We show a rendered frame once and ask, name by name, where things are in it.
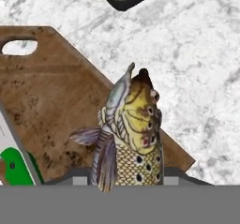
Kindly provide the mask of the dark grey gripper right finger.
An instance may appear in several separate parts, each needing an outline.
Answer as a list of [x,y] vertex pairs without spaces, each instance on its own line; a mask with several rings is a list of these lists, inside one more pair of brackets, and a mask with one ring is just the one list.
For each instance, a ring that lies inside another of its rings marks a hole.
[[164,168],[164,185],[165,186],[210,186],[210,183],[200,179],[188,176],[182,170],[175,167]]

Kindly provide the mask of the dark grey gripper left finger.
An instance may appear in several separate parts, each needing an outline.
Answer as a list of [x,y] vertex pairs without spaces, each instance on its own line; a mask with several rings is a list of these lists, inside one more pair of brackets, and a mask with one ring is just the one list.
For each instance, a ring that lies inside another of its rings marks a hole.
[[45,182],[45,185],[89,186],[90,177],[91,169],[89,167],[78,167],[68,170],[63,176]]

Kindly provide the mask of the yellow scaly fish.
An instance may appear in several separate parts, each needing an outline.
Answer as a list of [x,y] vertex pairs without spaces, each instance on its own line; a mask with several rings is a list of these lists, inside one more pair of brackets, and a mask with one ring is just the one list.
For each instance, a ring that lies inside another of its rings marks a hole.
[[77,144],[95,147],[90,184],[103,192],[116,186],[164,184],[159,94],[148,70],[133,75],[134,68],[130,64],[112,87],[97,113],[97,125],[69,135]]

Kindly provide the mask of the brown wooden cutting board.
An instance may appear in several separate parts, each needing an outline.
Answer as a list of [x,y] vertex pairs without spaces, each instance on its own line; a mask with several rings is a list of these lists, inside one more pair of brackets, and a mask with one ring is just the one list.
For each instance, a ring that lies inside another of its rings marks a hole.
[[[51,27],[0,27],[0,101],[44,183],[92,168],[95,147],[69,135],[98,124],[114,85]],[[188,171],[193,157],[161,128],[160,138],[164,168]]]

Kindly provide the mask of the green-handled knife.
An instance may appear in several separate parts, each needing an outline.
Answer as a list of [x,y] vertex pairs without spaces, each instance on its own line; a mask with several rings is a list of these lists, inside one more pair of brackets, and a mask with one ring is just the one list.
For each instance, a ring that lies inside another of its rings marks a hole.
[[0,183],[3,186],[40,186],[44,183],[36,159],[24,148],[1,101]]

